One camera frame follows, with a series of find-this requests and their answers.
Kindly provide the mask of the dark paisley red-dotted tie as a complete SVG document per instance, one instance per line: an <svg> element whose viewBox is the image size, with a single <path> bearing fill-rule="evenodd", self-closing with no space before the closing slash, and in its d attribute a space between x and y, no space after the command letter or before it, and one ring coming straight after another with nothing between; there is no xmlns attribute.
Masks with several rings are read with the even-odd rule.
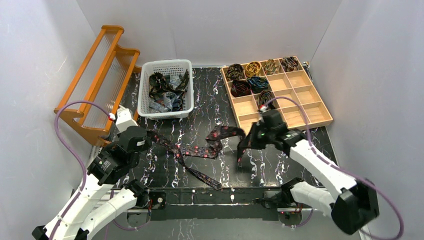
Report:
<svg viewBox="0 0 424 240"><path fill-rule="evenodd" d="M168 152L172 153L174 159L195 178L215 190L221 190L223 186L219 181L187 166L184 157L215 159L223 149L221 140L231 137L240 137L240 140L243 141L246 138L246 133L243 129L236 126L217 125L205 138L207 146L177 145L154 130L148 130L147 136L153 143L164 147Z"/></svg>

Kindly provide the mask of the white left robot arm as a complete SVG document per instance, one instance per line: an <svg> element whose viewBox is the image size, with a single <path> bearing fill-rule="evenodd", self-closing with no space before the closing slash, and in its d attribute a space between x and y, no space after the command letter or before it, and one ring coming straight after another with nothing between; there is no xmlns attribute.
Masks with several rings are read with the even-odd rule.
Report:
<svg viewBox="0 0 424 240"><path fill-rule="evenodd" d="M140 162L140 153L152 146L145 128L129 126L117 141L105 146L88 166L80 187L46 225L35 227L36 240L91 240L124 211L149 204L149 190L138 180L122 186L117 195L97 207L117 181Z"/></svg>

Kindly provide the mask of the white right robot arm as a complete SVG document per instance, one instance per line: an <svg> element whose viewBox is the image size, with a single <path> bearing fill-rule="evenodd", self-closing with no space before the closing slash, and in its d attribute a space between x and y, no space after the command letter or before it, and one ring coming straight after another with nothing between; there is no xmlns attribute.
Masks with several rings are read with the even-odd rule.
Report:
<svg viewBox="0 0 424 240"><path fill-rule="evenodd" d="M263 112L261 118L252 123L249 133L237 146L237 157L241 158L246 149L263 150L268 145L301 164L324 186L315 187L301 178L293 178L284 183L280 193L272 199L287 205L305 204L321 211L348 235L380 215L376 190L341 172L336 164L316 150L302 131L288 129L275 109Z"/></svg>

